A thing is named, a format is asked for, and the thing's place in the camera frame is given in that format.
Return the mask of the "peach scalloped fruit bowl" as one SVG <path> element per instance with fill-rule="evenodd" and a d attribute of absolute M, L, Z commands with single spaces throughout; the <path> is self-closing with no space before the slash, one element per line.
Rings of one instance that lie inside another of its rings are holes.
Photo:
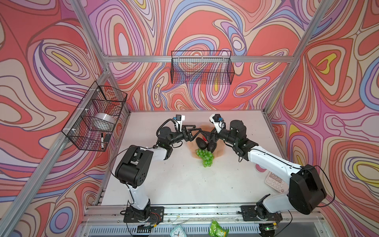
<path fill-rule="evenodd" d="M 201 125 L 200 128 L 203 131 L 207 131 L 207 132 L 210 132 L 213 129 L 212 126 L 210 126 L 210 125 Z M 197 154 L 195 152 L 198 149 L 196 141 L 194 140 L 192 142 L 187 142 L 186 145 L 190 151 L 190 155 L 193 158 L 199 159 L 199 157 L 197 156 Z M 226 148 L 226 145 L 223 143 L 223 141 L 218 140 L 217 147 L 216 147 L 215 151 L 213 152 L 214 157 L 215 158 L 221 157 L 225 153 L 225 148 Z"/>

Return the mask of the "dark fake avocado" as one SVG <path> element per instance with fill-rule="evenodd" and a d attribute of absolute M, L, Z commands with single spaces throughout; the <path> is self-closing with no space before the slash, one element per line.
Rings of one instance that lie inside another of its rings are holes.
<path fill-rule="evenodd" d="M 210 140 L 207 144 L 207 151 L 210 153 L 214 153 L 216 148 L 217 148 L 217 142 L 215 142 L 214 140 Z"/>
<path fill-rule="evenodd" d="M 199 149 L 201 150 L 207 149 L 208 143 L 204 141 L 202 138 L 197 137 L 195 141 Z"/>

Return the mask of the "green fake grape bunch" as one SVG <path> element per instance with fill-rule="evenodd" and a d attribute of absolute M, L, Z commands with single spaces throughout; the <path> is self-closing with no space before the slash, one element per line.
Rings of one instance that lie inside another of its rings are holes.
<path fill-rule="evenodd" d="M 214 161 L 214 155 L 208 150 L 196 150 L 196 155 L 202 159 L 202 164 L 204 167 L 211 167 Z"/>

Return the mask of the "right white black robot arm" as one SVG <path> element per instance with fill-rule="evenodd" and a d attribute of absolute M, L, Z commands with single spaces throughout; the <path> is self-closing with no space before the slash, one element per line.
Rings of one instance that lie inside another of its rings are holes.
<path fill-rule="evenodd" d="M 292 163 L 267 151 L 248 139 L 246 126 L 240 120 L 231 121 L 230 128 L 226 128 L 223 118 L 218 114 L 212 115 L 209 120 L 214 125 L 209 139 L 222 140 L 240 160 L 261 166 L 288 185 L 283 193 L 265 195 L 256 203 L 255 211 L 260 219 L 267 219 L 271 214 L 285 210 L 309 215 L 326 199 L 327 193 L 316 167 Z"/>

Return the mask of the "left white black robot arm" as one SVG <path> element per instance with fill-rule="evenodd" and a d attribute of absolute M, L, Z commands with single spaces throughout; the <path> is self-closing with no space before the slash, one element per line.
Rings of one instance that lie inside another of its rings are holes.
<path fill-rule="evenodd" d="M 156 131 L 157 142 L 151 148 L 131 145 L 125 150 L 115 168 L 114 177 L 127 186 L 134 212 L 149 213 L 151 201 L 142 188 L 150 165 L 153 161 L 165 161 L 170 158 L 173 145 L 181 142 L 192 142 L 200 134 L 208 139 L 209 135 L 195 125 L 184 125 L 184 116 L 176 115 L 166 120 Z"/>

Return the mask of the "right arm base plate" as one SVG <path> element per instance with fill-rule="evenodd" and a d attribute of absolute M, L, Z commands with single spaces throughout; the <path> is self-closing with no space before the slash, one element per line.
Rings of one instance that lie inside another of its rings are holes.
<path fill-rule="evenodd" d="M 270 213 L 263 206 L 242 205 L 238 213 L 242 215 L 243 221 L 280 222 L 283 220 L 281 213 Z"/>

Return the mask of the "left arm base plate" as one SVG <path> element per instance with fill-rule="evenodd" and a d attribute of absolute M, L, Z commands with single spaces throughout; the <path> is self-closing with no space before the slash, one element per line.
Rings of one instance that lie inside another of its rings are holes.
<path fill-rule="evenodd" d="M 164 220 L 163 206 L 147 206 L 144 210 L 138 210 L 132 206 L 120 212 L 123 214 L 124 223 L 151 223 L 159 224 Z"/>

